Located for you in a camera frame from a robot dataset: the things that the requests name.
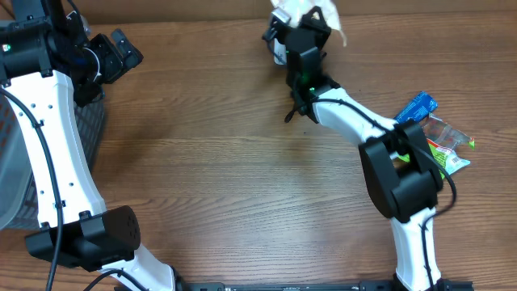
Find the green snack bag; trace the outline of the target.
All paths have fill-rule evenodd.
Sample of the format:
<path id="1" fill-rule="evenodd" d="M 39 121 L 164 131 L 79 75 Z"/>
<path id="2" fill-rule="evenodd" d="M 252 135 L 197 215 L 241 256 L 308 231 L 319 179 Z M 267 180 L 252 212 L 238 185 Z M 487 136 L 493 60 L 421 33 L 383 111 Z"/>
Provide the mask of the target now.
<path id="1" fill-rule="evenodd" d="M 427 137 L 427 143 L 434 159 L 449 175 L 471 163 L 469 160 L 459 157 L 456 149 L 458 146 L 468 145 L 471 150 L 474 150 L 475 140 L 472 137 L 454 129 L 432 113 L 421 119 L 420 125 Z"/>

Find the blue Oreo packet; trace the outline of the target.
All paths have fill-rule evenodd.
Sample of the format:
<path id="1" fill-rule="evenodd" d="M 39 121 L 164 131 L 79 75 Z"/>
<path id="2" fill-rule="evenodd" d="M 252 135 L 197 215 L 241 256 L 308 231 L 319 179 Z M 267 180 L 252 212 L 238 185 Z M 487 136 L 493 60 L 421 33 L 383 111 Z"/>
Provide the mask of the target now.
<path id="1" fill-rule="evenodd" d="M 425 91 L 420 91 L 408 104 L 394 117 L 395 121 L 402 124 L 408 120 L 420 122 L 424 120 L 438 107 L 438 103 Z"/>

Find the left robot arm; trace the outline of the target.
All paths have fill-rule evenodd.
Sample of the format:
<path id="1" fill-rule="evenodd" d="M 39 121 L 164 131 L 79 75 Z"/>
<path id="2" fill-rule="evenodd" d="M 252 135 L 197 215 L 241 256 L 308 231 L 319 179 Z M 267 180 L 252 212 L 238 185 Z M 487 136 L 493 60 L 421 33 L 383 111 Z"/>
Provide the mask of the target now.
<path id="1" fill-rule="evenodd" d="M 1 93 L 14 109 L 38 192 L 30 255 L 52 268 L 115 277 L 130 290 L 177 290 L 174 269 L 142 244 L 136 214 L 108 209 L 92 179 L 74 109 L 103 96 L 143 59 L 121 30 L 89 37 L 78 10 L 57 0 L 13 2 L 1 31 Z"/>

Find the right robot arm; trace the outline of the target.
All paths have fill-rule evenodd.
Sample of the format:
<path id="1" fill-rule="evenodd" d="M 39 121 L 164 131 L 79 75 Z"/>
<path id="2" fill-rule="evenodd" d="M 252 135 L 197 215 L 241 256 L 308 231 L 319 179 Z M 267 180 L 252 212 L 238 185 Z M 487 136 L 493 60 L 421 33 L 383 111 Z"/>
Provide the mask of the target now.
<path id="1" fill-rule="evenodd" d="M 322 70 L 323 46 L 331 33 L 323 11 L 313 6 L 297 24 L 280 8 L 271 12 L 266 40 L 285 47 L 286 83 L 293 113 L 333 129 L 359 151 L 368 195 L 389 219 L 397 252 L 395 282 L 402 290 L 436 290 L 441 273 L 435 261 L 433 221 L 443 188 L 421 126 L 380 116 L 353 100 Z"/>

